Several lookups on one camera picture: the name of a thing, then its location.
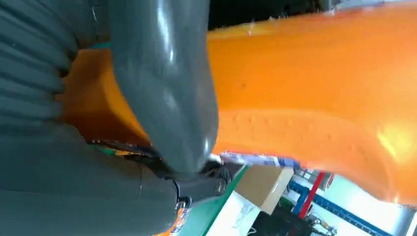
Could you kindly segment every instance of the white wall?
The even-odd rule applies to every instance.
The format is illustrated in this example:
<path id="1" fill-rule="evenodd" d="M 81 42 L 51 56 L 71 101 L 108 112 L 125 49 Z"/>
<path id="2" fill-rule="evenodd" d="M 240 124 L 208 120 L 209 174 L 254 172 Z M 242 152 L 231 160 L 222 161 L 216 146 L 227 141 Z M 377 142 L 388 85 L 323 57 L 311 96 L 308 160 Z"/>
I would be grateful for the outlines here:
<path id="1" fill-rule="evenodd" d="M 312 186 L 301 178 L 297 178 L 296 181 L 309 188 Z M 387 233 L 400 236 L 401 227 L 406 221 L 403 207 L 378 201 L 353 182 L 338 175 L 335 176 L 329 189 L 325 192 L 318 190 L 317 193 Z M 289 197 L 293 199 L 298 195 L 292 192 Z M 338 230 L 338 236 L 369 236 L 319 206 L 313 205 L 312 212 L 334 226 Z"/>

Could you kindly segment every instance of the wire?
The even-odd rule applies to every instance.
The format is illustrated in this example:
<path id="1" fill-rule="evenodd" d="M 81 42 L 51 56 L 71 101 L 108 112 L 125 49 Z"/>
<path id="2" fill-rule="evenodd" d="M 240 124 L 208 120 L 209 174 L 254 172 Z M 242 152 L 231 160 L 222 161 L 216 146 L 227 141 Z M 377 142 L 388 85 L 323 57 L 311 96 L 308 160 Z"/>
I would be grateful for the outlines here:
<path id="1" fill-rule="evenodd" d="M 257 232 L 257 231 L 256 231 L 256 229 L 255 229 L 255 228 L 250 227 L 250 230 L 249 230 L 249 232 L 248 232 L 248 234 L 247 234 L 246 236 L 251 235 L 251 234 L 254 234 L 254 233 L 256 233 L 256 232 Z"/>

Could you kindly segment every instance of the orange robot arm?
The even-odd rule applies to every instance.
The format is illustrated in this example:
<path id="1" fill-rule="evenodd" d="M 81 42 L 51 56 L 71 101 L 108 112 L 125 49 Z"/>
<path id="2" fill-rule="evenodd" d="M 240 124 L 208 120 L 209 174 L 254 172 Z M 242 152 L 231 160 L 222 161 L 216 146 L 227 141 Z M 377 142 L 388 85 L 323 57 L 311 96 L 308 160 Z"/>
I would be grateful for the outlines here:
<path id="1" fill-rule="evenodd" d="M 210 32 L 214 152 L 289 156 L 417 204 L 416 20 L 417 4 L 399 3 Z M 89 139 L 147 143 L 110 51 L 81 52 L 73 67 L 65 119 Z"/>

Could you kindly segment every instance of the screw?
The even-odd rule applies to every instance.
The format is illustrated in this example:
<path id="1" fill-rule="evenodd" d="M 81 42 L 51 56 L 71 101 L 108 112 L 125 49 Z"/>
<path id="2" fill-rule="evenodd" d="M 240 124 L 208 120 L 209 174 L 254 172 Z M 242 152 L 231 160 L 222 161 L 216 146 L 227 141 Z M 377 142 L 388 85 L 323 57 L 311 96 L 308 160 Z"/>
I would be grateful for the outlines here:
<path id="1" fill-rule="evenodd" d="M 179 211 L 181 208 L 185 208 L 185 202 L 184 201 L 179 201 L 177 202 L 177 204 L 175 205 L 175 210 Z"/>
<path id="2" fill-rule="evenodd" d="M 222 195 L 224 192 L 226 192 L 226 182 L 223 180 L 217 183 L 216 193 Z"/>

